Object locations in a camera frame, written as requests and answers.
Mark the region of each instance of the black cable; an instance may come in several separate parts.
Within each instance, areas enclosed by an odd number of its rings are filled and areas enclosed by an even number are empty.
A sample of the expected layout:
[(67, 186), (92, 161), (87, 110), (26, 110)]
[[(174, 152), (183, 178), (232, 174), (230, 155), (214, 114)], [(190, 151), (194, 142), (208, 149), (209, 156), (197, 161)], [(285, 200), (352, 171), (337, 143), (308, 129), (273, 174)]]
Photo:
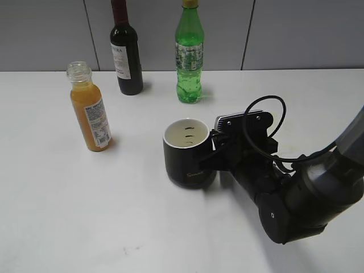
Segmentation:
[(300, 162), (306, 162), (315, 158), (320, 157), (321, 155), (323, 155), (324, 153), (330, 151), (332, 148), (334, 148), (336, 146), (335, 142), (332, 142), (329, 146), (325, 147), (324, 149), (322, 149), (321, 151), (315, 152), (314, 154), (312, 154), (311, 156), (307, 156), (306, 158), (280, 158), (276, 155), (270, 155), (267, 152), (264, 152), (262, 149), (260, 149), (257, 145), (254, 144), (253, 140), (250, 138), (248, 131), (247, 131), (247, 126), (246, 126), (246, 120), (247, 120), (247, 114), (249, 113), (249, 111), (251, 110), (251, 108), (253, 108), (254, 105), (256, 105), (258, 102), (264, 101), (264, 100), (269, 100), (269, 99), (275, 99), (280, 101), (280, 103), (282, 104), (283, 107), (283, 113), (282, 113), (282, 117), (277, 125), (277, 128), (273, 131), (272, 134), (270, 134), (269, 138), (272, 137), (273, 135), (275, 135), (275, 133), (277, 133), (277, 131), (279, 130), (279, 128), (281, 127), (284, 118), (286, 116), (286, 104), (284, 103), (283, 99), (281, 97), (275, 96), (275, 95), (270, 95), (270, 96), (264, 96), (261, 97), (255, 101), (253, 101), (245, 110), (245, 114), (243, 115), (243, 133), (244, 136), (246, 138), (246, 140), (249, 142), (250, 146), (259, 154), (265, 156), (266, 158), (272, 159), (274, 161), (281, 161), (281, 162), (286, 162), (286, 163), (300, 163)]

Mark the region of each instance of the wine bottle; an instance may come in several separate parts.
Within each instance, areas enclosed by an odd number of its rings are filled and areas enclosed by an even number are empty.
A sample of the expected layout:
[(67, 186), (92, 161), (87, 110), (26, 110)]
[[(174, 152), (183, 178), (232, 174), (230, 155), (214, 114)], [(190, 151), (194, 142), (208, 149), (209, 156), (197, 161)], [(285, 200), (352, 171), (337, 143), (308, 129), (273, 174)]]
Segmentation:
[(119, 87), (125, 95), (136, 95), (143, 89), (137, 32), (129, 25), (126, 0), (111, 0), (111, 6), (115, 27), (110, 41)]

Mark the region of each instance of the juice bottle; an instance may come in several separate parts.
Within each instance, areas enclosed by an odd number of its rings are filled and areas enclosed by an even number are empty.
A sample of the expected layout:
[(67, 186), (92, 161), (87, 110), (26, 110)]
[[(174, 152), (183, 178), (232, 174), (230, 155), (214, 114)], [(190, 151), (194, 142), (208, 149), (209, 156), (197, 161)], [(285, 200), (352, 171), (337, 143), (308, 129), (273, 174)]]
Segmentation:
[(67, 66), (67, 76), (72, 83), (71, 101), (87, 148), (94, 152), (107, 149), (111, 133), (99, 88), (92, 83), (92, 71), (84, 61)]

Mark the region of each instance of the green bottle cap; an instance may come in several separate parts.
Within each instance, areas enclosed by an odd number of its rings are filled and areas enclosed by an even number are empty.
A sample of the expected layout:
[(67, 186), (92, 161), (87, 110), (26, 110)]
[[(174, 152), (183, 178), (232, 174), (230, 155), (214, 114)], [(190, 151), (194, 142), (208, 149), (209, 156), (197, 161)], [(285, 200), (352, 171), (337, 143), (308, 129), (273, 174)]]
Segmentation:
[(195, 7), (198, 7), (198, 0), (182, 0), (182, 7), (194, 9)]

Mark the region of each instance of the green plastic bottle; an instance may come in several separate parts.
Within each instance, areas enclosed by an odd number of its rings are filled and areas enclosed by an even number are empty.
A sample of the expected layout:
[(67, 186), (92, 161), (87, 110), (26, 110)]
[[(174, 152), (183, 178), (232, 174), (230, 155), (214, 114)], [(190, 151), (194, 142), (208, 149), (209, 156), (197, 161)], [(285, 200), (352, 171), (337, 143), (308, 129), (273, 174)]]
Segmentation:
[(204, 30), (198, 17), (198, 0), (183, 0), (183, 13), (176, 30), (177, 95), (194, 104), (201, 98)]

